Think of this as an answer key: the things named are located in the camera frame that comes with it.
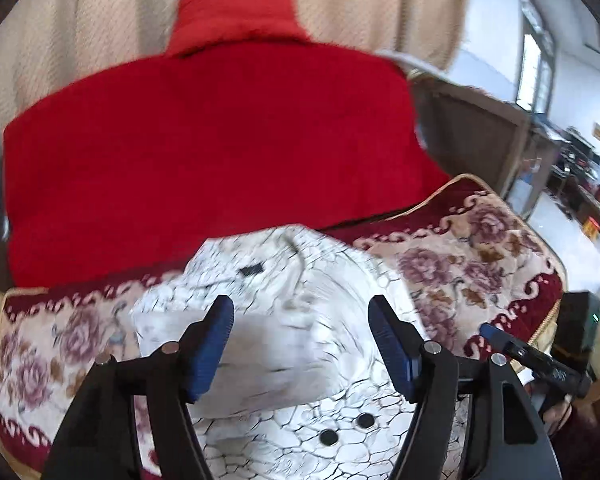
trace bed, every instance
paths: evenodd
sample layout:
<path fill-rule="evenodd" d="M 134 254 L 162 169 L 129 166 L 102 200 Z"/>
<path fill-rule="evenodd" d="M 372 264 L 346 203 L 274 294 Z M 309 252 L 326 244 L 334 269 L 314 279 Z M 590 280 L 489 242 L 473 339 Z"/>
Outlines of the bed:
<path fill-rule="evenodd" d="M 490 353 L 477 334 L 482 322 L 542 350 L 551 343 L 564 269 L 478 178 L 458 176 L 389 219 L 324 231 L 399 269 L 428 335 L 456 354 L 484 358 Z M 104 349 L 117 358 L 138 355 L 124 313 L 147 287 L 177 274 L 185 263 L 186 258 L 102 280 L 0 294 L 0 451 L 21 477 L 35 478 L 42 469 L 54 430 L 94 355 Z M 69 344 L 66 333 L 88 336 Z M 23 359 L 32 348 L 46 359 L 44 366 Z M 28 390 L 18 387 L 14 369 L 23 366 L 38 371 Z M 144 421 L 143 410 L 142 404 L 136 406 L 139 421 Z M 151 441 L 144 440 L 148 428 L 140 424 L 146 475 L 155 478 L 155 452 L 144 444 Z M 462 448 L 458 418 L 456 425 L 445 475 L 458 465 Z M 206 428 L 196 429 L 204 442 Z"/>
<path fill-rule="evenodd" d="M 138 355 L 135 300 L 209 237 L 299 223 L 366 250 L 401 273 L 427 334 L 457 354 L 489 354 L 482 322 L 550 339 L 559 260 L 486 184 L 449 181 L 427 156 L 401 70 L 304 38 L 250 39 L 109 68 L 5 129 L 18 288 L 0 294 L 0 453 L 21 476 L 43 468 L 94 356 Z M 446 474 L 462 428 L 460 417 Z M 147 431 L 143 465 L 158 476 Z"/>

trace window frame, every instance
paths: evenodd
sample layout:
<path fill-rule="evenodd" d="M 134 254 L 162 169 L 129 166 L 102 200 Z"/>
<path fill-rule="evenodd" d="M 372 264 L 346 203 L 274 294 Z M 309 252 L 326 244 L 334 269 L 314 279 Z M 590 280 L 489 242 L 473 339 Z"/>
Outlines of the window frame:
<path fill-rule="evenodd" d="M 546 98 L 546 108 L 543 112 L 543 114 L 548 115 L 549 110 L 551 108 L 552 98 L 554 96 L 555 54 L 556 54 L 555 36 L 553 35 L 553 33 L 551 32 L 549 27 L 546 26 L 546 20 L 545 20 L 544 16 L 542 15 L 542 13 L 538 10 L 538 6 L 536 6 L 536 3 L 533 0 L 529 0 L 529 1 L 533 5 L 534 9 L 536 10 L 536 12 L 540 16 L 540 18 L 542 19 L 542 30 L 544 30 L 544 32 L 546 34 L 549 34 L 549 36 L 551 37 L 552 43 L 554 45 L 554 53 L 549 54 L 547 52 L 546 48 L 544 47 L 544 41 L 543 41 L 542 35 L 538 34 L 536 32 L 536 30 L 533 28 L 533 25 L 531 25 L 531 22 L 525 16 L 525 13 L 522 11 L 522 0 L 520 0 L 520 15 L 522 16 L 522 34 L 520 35 L 520 62 L 518 63 L 518 83 L 516 85 L 516 95 L 514 96 L 514 102 L 517 103 L 518 99 L 520 98 L 520 85 L 522 85 L 522 68 L 523 68 L 523 63 L 525 60 L 525 35 L 530 34 L 531 37 L 536 42 L 536 45 L 540 49 L 540 62 L 538 63 L 538 72 L 536 74 L 536 87 L 534 89 L 534 101 L 531 103 L 531 110 L 529 110 L 528 113 L 530 113 L 530 114 L 537 113 L 536 105 L 538 104 L 538 93 L 539 93 L 538 90 L 539 90 L 539 85 L 540 85 L 542 62 L 545 61 L 545 62 L 547 62 L 547 64 L 549 65 L 549 68 L 551 69 L 551 81 L 549 83 L 549 94 Z"/>

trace metal screw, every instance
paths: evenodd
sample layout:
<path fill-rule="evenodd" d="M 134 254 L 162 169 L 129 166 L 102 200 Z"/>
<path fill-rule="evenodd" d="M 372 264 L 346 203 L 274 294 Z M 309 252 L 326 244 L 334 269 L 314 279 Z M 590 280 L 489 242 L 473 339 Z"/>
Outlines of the metal screw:
<path fill-rule="evenodd" d="M 169 341 L 162 345 L 162 352 L 165 354 L 175 354 L 180 350 L 180 345 L 177 341 Z"/>
<path fill-rule="evenodd" d="M 440 352 L 442 352 L 442 346 L 440 346 L 440 343 L 437 343 L 435 341 L 425 342 L 424 349 L 430 354 L 439 354 Z"/>
<path fill-rule="evenodd" d="M 102 352 L 101 354 L 96 355 L 97 365 L 105 365 L 109 361 L 111 361 L 111 354 L 108 352 Z"/>
<path fill-rule="evenodd" d="M 491 362 L 498 366 L 504 366 L 507 364 L 507 358 L 502 354 L 495 353 L 491 354 Z"/>

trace black button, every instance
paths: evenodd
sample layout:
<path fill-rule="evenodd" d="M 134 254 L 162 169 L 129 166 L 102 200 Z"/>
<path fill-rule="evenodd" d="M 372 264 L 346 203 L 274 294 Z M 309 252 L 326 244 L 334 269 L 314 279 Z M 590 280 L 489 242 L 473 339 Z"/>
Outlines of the black button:
<path fill-rule="evenodd" d="M 356 424 L 364 430 L 368 430 L 376 423 L 376 419 L 371 413 L 360 413 L 356 419 Z"/>
<path fill-rule="evenodd" d="M 320 432 L 320 442 L 325 446 L 333 446 L 338 441 L 338 434 L 333 430 L 323 430 Z"/>

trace beige curtain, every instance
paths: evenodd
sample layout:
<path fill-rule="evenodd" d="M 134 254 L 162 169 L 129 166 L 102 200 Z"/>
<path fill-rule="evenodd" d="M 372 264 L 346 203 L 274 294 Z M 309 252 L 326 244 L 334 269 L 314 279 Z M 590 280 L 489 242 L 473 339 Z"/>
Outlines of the beige curtain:
<path fill-rule="evenodd" d="M 177 0 L 20 0 L 0 26 L 2 131 L 44 96 L 110 66 L 163 51 Z M 408 52 L 446 68 L 467 0 L 296 0 L 317 41 Z"/>

